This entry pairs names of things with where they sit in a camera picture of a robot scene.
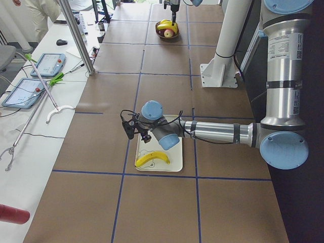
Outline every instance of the yellow banana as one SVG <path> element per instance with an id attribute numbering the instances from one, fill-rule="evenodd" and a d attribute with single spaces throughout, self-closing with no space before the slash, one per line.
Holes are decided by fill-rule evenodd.
<path id="1" fill-rule="evenodd" d="M 152 159 L 159 158 L 164 160 L 167 164 L 170 164 L 170 160 L 166 153 L 155 151 L 144 155 L 135 162 L 135 167 L 141 167 L 145 163 L 149 162 Z"/>
<path id="2" fill-rule="evenodd" d="M 172 21 L 171 20 L 164 19 L 157 26 L 157 29 L 158 30 L 161 30 L 161 29 L 171 29 L 171 30 L 173 30 L 174 34 L 177 34 L 178 33 L 178 24 L 177 23 L 174 23 L 174 25 L 172 25 Z"/>

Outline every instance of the computer mouse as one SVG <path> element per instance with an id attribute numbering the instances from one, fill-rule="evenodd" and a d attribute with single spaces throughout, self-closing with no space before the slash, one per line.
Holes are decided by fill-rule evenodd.
<path id="1" fill-rule="evenodd" d="M 58 46 L 63 46 L 63 45 L 66 45 L 66 44 L 67 44 L 67 41 L 63 40 L 63 39 L 58 39 L 56 41 L 56 45 L 58 45 Z"/>

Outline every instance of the brown tiled table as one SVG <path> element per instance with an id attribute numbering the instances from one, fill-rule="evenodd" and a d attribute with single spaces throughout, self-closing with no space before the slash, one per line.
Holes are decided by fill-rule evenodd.
<path id="1" fill-rule="evenodd" d="M 163 42 L 162 5 L 117 7 L 25 243 L 288 242 L 269 171 L 258 150 L 183 140 L 178 173 L 134 167 L 122 109 L 151 99 L 165 114 L 216 123 L 253 122 L 243 84 L 203 89 L 223 13 L 182 5 L 181 37 Z"/>

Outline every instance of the chair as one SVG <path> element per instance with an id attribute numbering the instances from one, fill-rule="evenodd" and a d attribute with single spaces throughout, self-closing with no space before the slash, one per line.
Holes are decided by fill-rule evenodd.
<path id="1" fill-rule="evenodd" d="M 13 46 L 0 46 L 0 72 L 5 71 L 6 67 L 15 58 L 16 48 Z"/>

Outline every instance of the red cylinder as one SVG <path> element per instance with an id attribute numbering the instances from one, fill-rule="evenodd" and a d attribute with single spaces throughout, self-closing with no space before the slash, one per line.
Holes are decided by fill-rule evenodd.
<path id="1" fill-rule="evenodd" d="M 24 224 L 28 221 L 29 217 L 30 213 L 28 211 L 0 204 L 0 221 Z"/>

